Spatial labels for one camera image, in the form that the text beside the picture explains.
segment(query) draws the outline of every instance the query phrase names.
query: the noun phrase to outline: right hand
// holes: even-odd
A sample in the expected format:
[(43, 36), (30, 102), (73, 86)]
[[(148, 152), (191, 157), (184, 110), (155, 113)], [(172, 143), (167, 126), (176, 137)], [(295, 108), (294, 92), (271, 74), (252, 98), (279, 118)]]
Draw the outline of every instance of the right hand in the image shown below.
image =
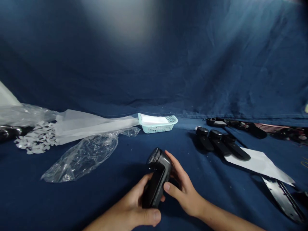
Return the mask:
[(202, 212), (202, 203), (205, 200), (199, 195), (199, 193), (197, 193), (189, 179), (189, 176), (184, 171), (179, 161), (167, 150), (165, 153), (172, 161), (174, 168), (174, 172), (171, 174), (171, 177), (174, 177), (179, 183), (180, 189), (175, 187), (170, 182), (166, 182), (164, 184), (164, 190), (180, 203), (181, 207), (188, 215), (193, 217), (199, 216)]

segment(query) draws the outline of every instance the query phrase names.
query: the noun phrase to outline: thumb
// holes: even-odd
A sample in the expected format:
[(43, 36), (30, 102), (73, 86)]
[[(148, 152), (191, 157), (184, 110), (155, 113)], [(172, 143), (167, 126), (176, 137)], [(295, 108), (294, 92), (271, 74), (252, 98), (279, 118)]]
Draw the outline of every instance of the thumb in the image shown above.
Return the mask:
[(179, 190), (177, 187), (175, 187), (173, 184), (171, 184), (170, 182), (166, 182), (164, 184), (164, 190), (172, 197), (174, 197), (175, 199), (177, 199), (178, 202), (180, 202), (182, 196), (183, 196), (183, 192), (181, 190)]
[(152, 225), (155, 227), (161, 220), (161, 213), (158, 209), (140, 209), (135, 213), (136, 226)]

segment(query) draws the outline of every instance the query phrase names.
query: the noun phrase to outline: clear plastic bag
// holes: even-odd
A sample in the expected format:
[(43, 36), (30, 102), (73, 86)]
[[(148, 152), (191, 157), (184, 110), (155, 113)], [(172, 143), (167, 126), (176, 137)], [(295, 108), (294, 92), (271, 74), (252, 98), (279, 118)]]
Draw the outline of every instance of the clear plastic bag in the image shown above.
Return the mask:
[(118, 145), (119, 134), (136, 136), (139, 131), (139, 128), (131, 127), (86, 137), (71, 147), (41, 179), (51, 183), (76, 181), (110, 157)]
[(40, 121), (53, 121), (59, 112), (47, 108), (22, 104), (22, 106), (0, 106), (0, 126), (34, 126)]

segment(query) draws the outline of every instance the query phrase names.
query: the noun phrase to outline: plastic basket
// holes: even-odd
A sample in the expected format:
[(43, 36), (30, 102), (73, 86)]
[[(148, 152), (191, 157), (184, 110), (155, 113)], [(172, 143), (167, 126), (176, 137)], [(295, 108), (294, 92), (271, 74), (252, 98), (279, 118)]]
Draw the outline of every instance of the plastic basket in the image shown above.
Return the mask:
[(139, 123), (142, 126), (142, 130), (145, 133), (167, 132), (167, 131), (170, 131), (173, 128), (173, 125), (175, 125), (178, 122), (177, 118), (174, 115), (166, 116), (166, 119), (169, 121), (169, 123), (167, 124), (144, 125), (142, 123), (141, 115), (140, 113), (138, 113)]

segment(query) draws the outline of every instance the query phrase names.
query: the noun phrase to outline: blue cloth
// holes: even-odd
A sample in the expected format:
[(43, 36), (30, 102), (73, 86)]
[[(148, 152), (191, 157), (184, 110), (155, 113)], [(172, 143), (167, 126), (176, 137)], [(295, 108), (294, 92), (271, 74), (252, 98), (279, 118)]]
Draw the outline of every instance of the blue cloth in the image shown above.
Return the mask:
[[(306, 230), (305, 225), (295, 224), (278, 209), (258, 174), (227, 164), (215, 153), (197, 150), (192, 138), (198, 125), (207, 127), (200, 119), (179, 118), (169, 132), (145, 134), (141, 131), (137, 137), (120, 135), (114, 153), (97, 169), (76, 182), (59, 184), (39, 179), (76, 142), (52, 147), (37, 155), (27, 155), (13, 142), (2, 144), (0, 227), (8, 231), (83, 229), (148, 173), (145, 162), (151, 151), (160, 147), (173, 153), (200, 195), (215, 205), (266, 230)], [(264, 151), (293, 177), (298, 187), (308, 189), (307, 168), (300, 163), (302, 157), (308, 158), (307, 147), (271, 137), (257, 140), (245, 132), (232, 132), (246, 146)], [(295, 191), (289, 185), (286, 187), (291, 193)], [(301, 208), (308, 217), (308, 211)], [(178, 202), (168, 195), (159, 209), (162, 220), (155, 230), (210, 230), (198, 219), (185, 214)]]
[(0, 80), (57, 111), (307, 125), (307, 22), (291, 0), (2, 0)]

